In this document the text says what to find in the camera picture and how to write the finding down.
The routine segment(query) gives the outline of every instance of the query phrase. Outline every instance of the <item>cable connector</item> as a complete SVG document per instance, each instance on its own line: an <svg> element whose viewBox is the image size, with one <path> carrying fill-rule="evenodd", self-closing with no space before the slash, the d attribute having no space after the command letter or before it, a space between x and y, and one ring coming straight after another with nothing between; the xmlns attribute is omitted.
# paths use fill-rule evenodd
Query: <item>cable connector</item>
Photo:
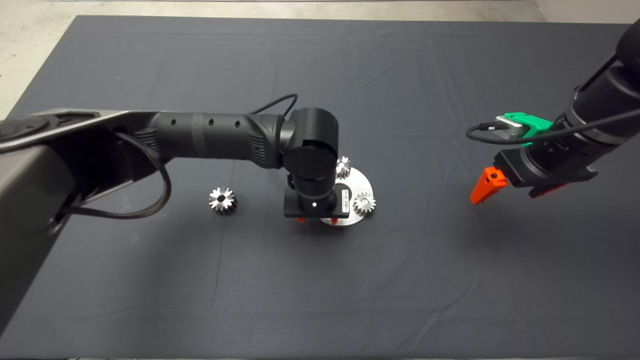
<svg viewBox="0 0 640 360"><path fill-rule="evenodd" d="M477 125L479 131L496 131L508 129L509 125L499 121L482 122Z"/></svg>

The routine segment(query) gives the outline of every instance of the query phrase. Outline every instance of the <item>concrete floor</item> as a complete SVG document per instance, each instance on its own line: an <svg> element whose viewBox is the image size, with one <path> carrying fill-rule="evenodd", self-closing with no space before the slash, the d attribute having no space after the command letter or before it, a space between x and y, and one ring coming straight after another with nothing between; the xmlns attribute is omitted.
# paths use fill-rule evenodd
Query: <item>concrete floor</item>
<svg viewBox="0 0 640 360"><path fill-rule="evenodd" d="M541 5L554 21L596 21L602 10L572 4L575 0L554 0ZM638 0L589 0L618 7L623 22L632 18L629 6L640 14ZM582 9L578 15L568 11ZM36 74L60 36L76 15L161 15L193 17L260 17L293 19L355 20L466 20L547 21L534 0L500 1L348 1L348 2L50 2L49 0L0 0L0 119L7 116Z"/></svg>

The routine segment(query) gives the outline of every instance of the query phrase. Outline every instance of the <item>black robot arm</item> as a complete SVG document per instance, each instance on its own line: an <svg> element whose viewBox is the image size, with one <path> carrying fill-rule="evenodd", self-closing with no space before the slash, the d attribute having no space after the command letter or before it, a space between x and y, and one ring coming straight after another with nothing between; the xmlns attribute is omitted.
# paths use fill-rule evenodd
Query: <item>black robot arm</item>
<svg viewBox="0 0 640 360"><path fill-rule="evenodd" d="M58 110L0 124L0 153L45 145L66 164L76 182L64 213L78 210L127 184L161 170L174 158L248 160L262 168L285 167L287 217L345 218L335 194L338 122L326 110L305 108L283 115ZM151 215L136 212L136 218Z"/></svg>
<svg viewBox="0 0 640 360"><path fill-rule="evenodd" d="M490 131L508 127L486 126L484 130ZM531 143L502 150L494 161L495 169L513 186L531 187L531 197L595 177L598 172L591 164L640 132L640 20L623 34L615 54L578 87L565 112L544 133L494 140L473 135L478 129L482 130L469 129L467 136L493 144Z"/></svg>

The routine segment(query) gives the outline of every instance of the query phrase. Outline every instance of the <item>black cable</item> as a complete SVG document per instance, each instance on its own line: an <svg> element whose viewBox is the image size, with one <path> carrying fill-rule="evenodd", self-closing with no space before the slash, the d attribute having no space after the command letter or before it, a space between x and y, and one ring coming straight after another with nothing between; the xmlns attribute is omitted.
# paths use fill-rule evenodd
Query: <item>black cable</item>
<svg viewBox="0 0 640 360"><path fill-rule="evenodd" d="M293 109L293 106L296 104L296 101L298 101L298 94L289 94L289 95L285 95L283 97L279 97L277 99L275 99L274 101L271 101L270 103L261 106L260 108L257 108L256 110L253 110L251 112L249 112L249 114L257 114L260 113L264 110L267 110L268 108L275 106L277 104L280 104L281 102L287 100L287 99L293 99L291 101L291 104L289 105L289 107L285 110L284 113L282 113L282 116L287 116L287 114L291 111L291 109Z"/></svg>
<svg viewBox="0 0 640 360"><path fill-rule="evenodd" d="M61 213L73 214L73 215L85 215L88 217L101 217L101 218L115 218L115 219L137 219L137 218L145 218L149 217L164 207L166 203L169 201L169 197L171 196L171 178L169 177L169 173L166 171L166 168L162 164L160 160L160 155L151 149L149 146L134 138L133 136L129 136L123 133L115 133L117 137L122 139L123 141L135 146L135 148L142 151L149 161L154 165L154 167L160 172L162 176L162 180L164 181L164 188L162 195L160 198L156 200L149 207L133 211L130 213L112 213L110 211L98 210L98 209L89 209L89 208L78 208L78 207L66 207L60 209Z"/></svg>
<svg viewBox="0 0 640 360"><path fill-rule="evenodd" d="M596 120L596 121L590 122L588 124L584 124L584 125L580 125L580 126L568 127L566 129L557 130L557 131L551 131L551 132L548 132L548 133L543 133L543 134L540 134L540 135L532 136L530 138L519 138L519 139L503 140L503 139L490 139L490 138L485 138L485 137L482 137L482 136L477 136L477 135L472 134L474 131L486 131L486 130L488 130L489 126L501 126L501 125L504 125L503 122L491 122L491 123L484 123L484 124L479 124L479 125L476 125L476 126L472 126L472 127L468 128L465 131L465 135L467 136L467 138L469 138L471 140L475 140L477 142L490 143L490 144L494 144L494 145L518 145L518 144L521 144L521 143L537 142L537 141L541 141L541 140L551 140L551 139L559 138L559 137L566 136L566 135L571 135L571 134L575 134L575 133L581 133L581 132L589 130L589 129L594 129L596 127L600 127L600 126L604 126L604 125L609 125L609 124L612 124L614 122L618 122L618 121L622 121L622 120L629 121L630 120L629 117L639 116L639 115L640 115L640 109L636 109L636 110L628 111L626 113L620 113L620 114L617 114L617 115L606 117L604 119Z"/></svg>

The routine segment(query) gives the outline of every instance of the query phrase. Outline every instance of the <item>round metal plate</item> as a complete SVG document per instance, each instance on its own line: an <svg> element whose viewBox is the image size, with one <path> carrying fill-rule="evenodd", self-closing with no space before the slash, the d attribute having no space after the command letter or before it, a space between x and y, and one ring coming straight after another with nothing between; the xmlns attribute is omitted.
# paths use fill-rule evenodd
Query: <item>round metal plate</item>
<svg viewBox="0 0 640 360"><path fill-rule="evenodd" d="M361 173L358 169L352 167L349 176L344 179L336 179L335 183L345 184L351 189L351 198L349 198L349 217L338 219L338 222L335 225L331 224L330 218L323 218L320 220L322 220L325 224L329 224L332 226L349 226L364 219L365 217L362 217L356 214L355 211L353 211L353 199L355 198L355 195L358 195L359 193L370 193L371 195L373 195L373 188L371 187L371 183L369 182L367 177L364 176L364 174Z"/></svg>

